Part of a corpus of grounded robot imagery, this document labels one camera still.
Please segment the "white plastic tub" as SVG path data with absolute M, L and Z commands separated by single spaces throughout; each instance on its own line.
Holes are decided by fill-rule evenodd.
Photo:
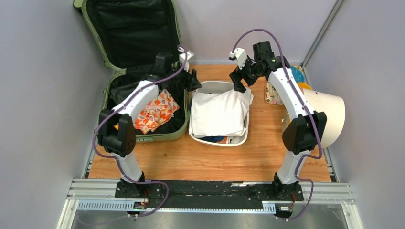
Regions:
M 208 93 L 208 94 L 220 94 L 229 90 L 234 89 L 234 85 L 231 82 L 223 82 L 223 81 L 205 81 L 202 82 L 202 88 L 197 89 L 195 92 L 201 93 Z M 219 143 L 212 143 L 202 141 L 199 138 L 194 137 L 193 135 L 189 134 L 192 139 L 196 140 L 199 143 L 203 143 L 206 145 L 212 146 L 220 146 L 220 147 L 234 147 L 240 146 L 247 140 L 248 136 L 248 128 L 249 128 L 249 113 L 247 118 L 245 118 L 245 127 L 247 127 L 247 131 L 242 136 L 231 136 L 231 140 L 228 144 L 219 144 Z

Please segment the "green hard-shell suitcase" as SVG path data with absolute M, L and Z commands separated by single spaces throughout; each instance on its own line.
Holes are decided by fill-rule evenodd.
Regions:
M 181 36 L 173 0 L 74 0 L 114 75 L 104 90 L 101 110 L 121 103 L 151 72 L 156 55 L 169 53 L 179 61 Z M 190 118 L 187 91 L 171 92 L 180 106 L 174 117 L 154 132 L 136 129 L 137 142 L 169 141 L 185 134 Z

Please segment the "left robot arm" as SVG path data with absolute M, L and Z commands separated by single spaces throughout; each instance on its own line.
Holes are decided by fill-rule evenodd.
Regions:
M 179 61 L 175 65 L 172 64 L 172 55 L 159 53 L 151 72 L 141 77 L 136 88 L 121 103 L 100 112 L 93 148 L 102 146 L 107 153 L 97 154 L 114 159 L 118 166 L 121 179 L 117 183 L 117 198 L 140 198 L 152 185 L 152 182 L 145 181 L 135 158 L 137 134 L 133 119 L 171 84 L 189 92 L 201 88 L 196 71 L 189 71 L 189 60 L 194 53 L 182 49 L 179 52 Z

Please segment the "orange bunny print cloth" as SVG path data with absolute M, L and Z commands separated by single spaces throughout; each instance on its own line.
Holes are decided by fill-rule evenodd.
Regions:
M 228 144 L 232 138 L 229 136 L 224 136 L 222 140 L 218 141 L 219 144 Z

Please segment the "cream cylindrical container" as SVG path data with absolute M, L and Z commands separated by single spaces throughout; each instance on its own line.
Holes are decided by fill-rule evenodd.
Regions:
M 321 137 L 322 148 L 332 145 L 342 132 L 345 122 L 344 100 L 335 95 L 326 94 L 310 89 L 302 89 L 306 101 L 317 112 L 324 112 L 327 117 L 326 126 Z

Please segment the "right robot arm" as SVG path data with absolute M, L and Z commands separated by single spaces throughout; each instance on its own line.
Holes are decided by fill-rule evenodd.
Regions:
M 282 133 L 282 141 L 287 151 L 271 186 L 274 197 L 284 200 L 298 190 L 302 163 L 320 144 L 327 116 L 308 102 L 292 75 L 289 62 L 283 55 L 274 55 L 269 41 L 254 44 L 253 50 L 254 58 L 250 58 L 244 49 L 232 49 L 229 59 L 237 66 L 229 76 L 234 90 L 241 93 L 258 78 L 265 77 L 286 108 L 289 124 Z

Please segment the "floral orange print cloth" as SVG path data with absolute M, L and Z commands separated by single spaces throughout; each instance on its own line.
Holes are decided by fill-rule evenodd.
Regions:
M 134 121 L 134 128 L 143 134 L 154 132 L 158 127 L 167 123 L 179 110 L 178 103 L 167 89 L 164 89 L 157 98 L 153 99 L 140 112 Z

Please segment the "dark blue garment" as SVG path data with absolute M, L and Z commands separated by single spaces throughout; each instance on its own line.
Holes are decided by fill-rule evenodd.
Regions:
M 218 141 L 222 140 L 224 136 L 205 136 L 199 138 L 202 141 L 217 143 Z

